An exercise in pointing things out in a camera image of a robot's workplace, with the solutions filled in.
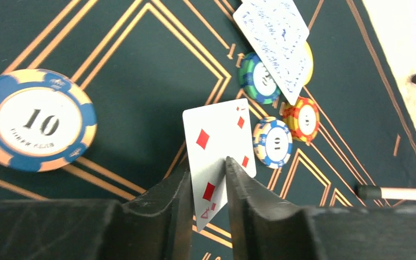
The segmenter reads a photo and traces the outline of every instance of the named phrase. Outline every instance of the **number 10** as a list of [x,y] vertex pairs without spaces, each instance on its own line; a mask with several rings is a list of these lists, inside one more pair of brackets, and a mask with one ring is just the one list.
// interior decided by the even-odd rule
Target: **number 10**
[[[34,112],[31,116],[31,118],[28,120],[28,122],[26,123],[26,125],[24,125],[23,127],[26,127],[27,129],[31,129],[31,126],[33,126],[34,121],[36,120],[36,117],[39,115],[40,113],[40,109],[34,109]],[[41,124],[41,133],[43,135],[49,136],[52,135],[53,133],[55,133],[55,131],[58,128],[58,125],[60,124],[59,119],[56,119],[55,123],[52,125],[51,130],[46,133],[46,129],[47,129],[47,125],[49,124],[50,120],[55,117],[54,115],[48,116]]]

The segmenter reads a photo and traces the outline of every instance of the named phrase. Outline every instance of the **green poker chip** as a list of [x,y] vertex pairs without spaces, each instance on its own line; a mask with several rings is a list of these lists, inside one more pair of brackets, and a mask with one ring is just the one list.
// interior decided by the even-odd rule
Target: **green poker chip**
[[249,53],[243,59],[239,81],[246,94],[260,104],[273,103],[281,93],[256,53]]
[[245,84],[244,80],[244,74],[246,73],[246,68],[248,67],[249,61],[252,59],[253,56],[255,56],[256,53],[248,53],[246,56],[243,57],[242,62],[240,63],[240,70],[238,70],[238,78],[240,81],[240,85],[242,86]]

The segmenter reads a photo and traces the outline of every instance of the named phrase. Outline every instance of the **yellow poker chip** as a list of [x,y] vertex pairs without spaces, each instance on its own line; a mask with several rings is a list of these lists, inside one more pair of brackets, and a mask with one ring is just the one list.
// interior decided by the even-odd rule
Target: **yellow poker chip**
[[307,85],[308,82],[310,82],[311,76],[313,75],[313,55],[311,53],[310,45],[308,44],[308,42],[305,42],[304,47],[305,47],[305,53],[307,53],[307,56],[310,62],[310,69],[307,74],[307,79],[305,80],[305,83],[304,83],[304,85]]
[[283,118],[291,129],[292,138],[310,143],[315,139],[320,127],[318,107],[312,99],[299,97],[296,105],[287,105]]
[[82,155],[95,133],[92,101],[69,78],[45,69],[0,76],[0,164],[54,170]]

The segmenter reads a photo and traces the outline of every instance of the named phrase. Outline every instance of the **white rod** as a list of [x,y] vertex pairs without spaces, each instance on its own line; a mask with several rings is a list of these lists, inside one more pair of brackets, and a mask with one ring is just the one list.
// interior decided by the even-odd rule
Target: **white rod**
[[382,199],[416,200],[416,188],[380,188]]

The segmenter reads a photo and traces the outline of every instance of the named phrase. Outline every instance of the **playing card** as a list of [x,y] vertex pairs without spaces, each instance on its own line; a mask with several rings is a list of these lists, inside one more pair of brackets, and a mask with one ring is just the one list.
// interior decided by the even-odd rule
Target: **playing card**
[[245,1],[233,19],[288,102],[295,104],[308,71],[301,52],[309,31],[294,2]]
[[257,8],[249,2],[243,3],[233,13],[233,19],[237,22],[238,27],[261,58],[277,85],[285,86],[285,76],[288,71],[284,63],[284,56],[265,25],[261,22]]
[[183,112],[192,191],[201,231],[227,203],[224,162],[231,156],[246,173],[256,175],[247,99]]
[[291,59],[294,51],[303,46],[309,36],[309,29],[296,4],[293,0],[260,0],[251,4],[261,3],[263,22],[285,58]]
[[291,66],[288,70],[288,77],[284,85],[288,93],[287,97],[289,97],[291,100],[297,101],[301,88],[304,86],[307,75],[311,69],[309,58],[310,57],[308,56],[304,47],[299,47],[296,49],[295,55],[292,58],[293,66]]

